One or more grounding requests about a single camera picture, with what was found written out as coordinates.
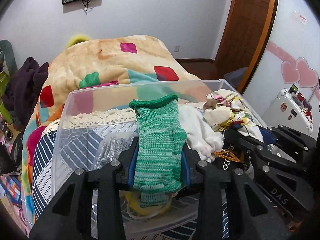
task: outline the sticker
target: sticker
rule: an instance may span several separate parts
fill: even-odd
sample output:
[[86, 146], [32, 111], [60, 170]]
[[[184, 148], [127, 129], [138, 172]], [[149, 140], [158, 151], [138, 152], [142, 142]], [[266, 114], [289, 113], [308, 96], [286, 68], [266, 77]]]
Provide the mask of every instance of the sticker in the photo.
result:
[[312, 106], [310, 105], [308, 100], [304, 99], [304, 101], [302, 103], [303, 103], [304, 107], [308, 108], [308, 110], [311, 111]]
[[296, 116], [297, 116], [296, 111], [294, 111], [293, 109], [291, 110], [291, 113], [293, 114], [293, 116], [294, 116], [294, 117], [296, 117]]
[[292, 84], [292, 86], [291, 86], [289, 91], [290, 92], [292, 91], [292, 92], [294, 92], [296, 94], [298, 92], [298, 88], [294, 84]]
[[284, 112], [285, 110], [287, 110], [287, 104], [286, 103], [282, 103], [281, 106], [280, 106], [280, 110], [281, 112]]
[[297, 11], [293, 12], [293, 18], [296, 21], [303, 23], [304, 25], [307, 24], [307, 18], [305, 16], [303, 16], [302, 14], [298, 13]]

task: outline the metal screw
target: metal screw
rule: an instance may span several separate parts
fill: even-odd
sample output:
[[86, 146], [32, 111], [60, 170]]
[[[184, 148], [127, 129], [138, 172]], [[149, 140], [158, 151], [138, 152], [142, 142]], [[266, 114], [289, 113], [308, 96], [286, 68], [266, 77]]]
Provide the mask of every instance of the metal screw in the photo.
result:
[[200, 167], [205, 167], [205, 166], [208, 165], [208, 163], [207, 163], [206, 161], [204, 161], [204, 160], [200, 160], [200, 161], [198, 161], [198, 165], [199, 165]]
[[243, 170], [240, 169], [240, 168], [236, 168], [236, 169], [235, 169], [235, 174], [237, 174], [237, 175], [242, 175], [242, 174], [243, 174]]
[[82, 169], [82, 168], [78, 168], [78, 169], [76, 169], [76, 174], [77, 175], [81, 175], [82, 173], [84, 172], [84, 169]]
[[110, 164], [111, 164], [111, 166], [116, 167], [116, 166], [120, 165], [120, 161], [114, 160], [114, 161], [110, 162]]
[[269, 168], [269, 166], [267, 166], [267, 165], [264, 165], [264, 166], [262, 167], [262, 169], [263, 169], [264, 172], [270, 171], [270, 168]]

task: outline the clear plastic storage box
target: clear plastic storage box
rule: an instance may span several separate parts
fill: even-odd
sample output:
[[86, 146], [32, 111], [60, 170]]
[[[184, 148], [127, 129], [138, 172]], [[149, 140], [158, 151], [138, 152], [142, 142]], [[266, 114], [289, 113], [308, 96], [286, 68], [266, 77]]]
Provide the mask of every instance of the clear plastic storage box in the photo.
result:
[[[93, 169], [96, 149], [99, 144], [95, 137], [97, 133], [103, 137], [109, 134], [111, 130], [114, 133], [137, 132], [135, 113], [128, 106], [131, 100], [154, 100], [176, 93], [179, 97], [178, 104], [204, 103], [209, 93], [219, 89], [235, 91], [225, 80], [199, 80], [135, 83], [87, 88], [71, 92], [63, 109], [54, 146], [52, 196], [76, 168]], [[265, 127], [262, 119], [245, 100], [243, 101], [252, 111], [255, 122]], [[94, 205], [95, 202], [96, 199], [93, 196], [92, 236], [95, 236], [96, 232], [94, 222], [96, 221], [97, 210], [96, 205]], [[187, 196], [179, 200], [174, 199], [170, 209], [165, 214], [147, 220], [132, 219], [126, 212], [124, 197], [122, 197], [121, 203], [127, 238], [175, 228], [194, 220], [198, 212], [198, 195]]]

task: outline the striped fabric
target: striped fabric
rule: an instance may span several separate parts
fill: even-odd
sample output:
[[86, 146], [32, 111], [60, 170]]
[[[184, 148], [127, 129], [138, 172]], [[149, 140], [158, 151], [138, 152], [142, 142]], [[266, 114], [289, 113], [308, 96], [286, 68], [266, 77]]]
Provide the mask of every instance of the striped fabric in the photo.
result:
[[62, 137], [68, 142], [60, 151], [66, 165], [72, 171], [77, 168], [90, 171], [103, 137], [90, 129], [65, 129]]
[[222, 205], [222, 210], [222, 238], [225, 239], [229, 237], [228, 205], [226, 202]]
[[51, 200], [51, 164], [56, 136], [57, 131], [45, 134], [35, 150], [32, 199], [37, 219]]

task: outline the white wall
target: white wall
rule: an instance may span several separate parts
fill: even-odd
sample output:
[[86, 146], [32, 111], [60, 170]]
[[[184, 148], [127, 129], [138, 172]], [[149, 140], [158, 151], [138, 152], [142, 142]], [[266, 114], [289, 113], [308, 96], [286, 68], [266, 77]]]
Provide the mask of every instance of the white wall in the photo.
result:
[[[75, 34], [92, 39], [146, 34], [161, 39], [175, 58], [211, 58], [226, 0], [13, 0], [0, 21], [17, 65], [27, 57], [51, 62]], [[180, 45], [179, 52], [173, 52]]]
[[[306, 24], [296, 19], [302, 15]], [[284, 84], [281, 64], [284, 58], [292, 56], [297, 60], [305, 58], [309, 68], [320, 74], [320, 24], [304, 0], [279, 0], [275, 23], [269, 42], [276, 44], [276, 52], [266, 50], [259, 66], [244, 92], [249, 104], [262, 116], [282, 88], [290, 88], [292, 84]], [[300, 88], [305, 98], [310, 99], [314, 121], [312, 136], [318, 135], [320, 114], [319, 99], [310, 88]]]
[[213, 52], [211, 55], [211, 58], [213, 60], [215, 60], [216, 56], [217, 56], [217, 52], [221, 43], [221, 39], [222, 39], [222, 35], [224, 32], [224, 28], [226, 27], [226, 23], [227, 23], [227, 19], [228, 19], [228, 15], [229, 15], [229, 11], [230, 11], [230, 5], [231, 5], [231, 0], [226, 0], [225, 2], [225, 7], [224, 7], [224, 11], [223, 11], [223, 15], [222, 15], [222, 19], [221, 19], [221, 24], [220, 24], [220, 28], [219, 28], [219, 33], [217, 36], [217, 40], [216, 43], [213, 47]]

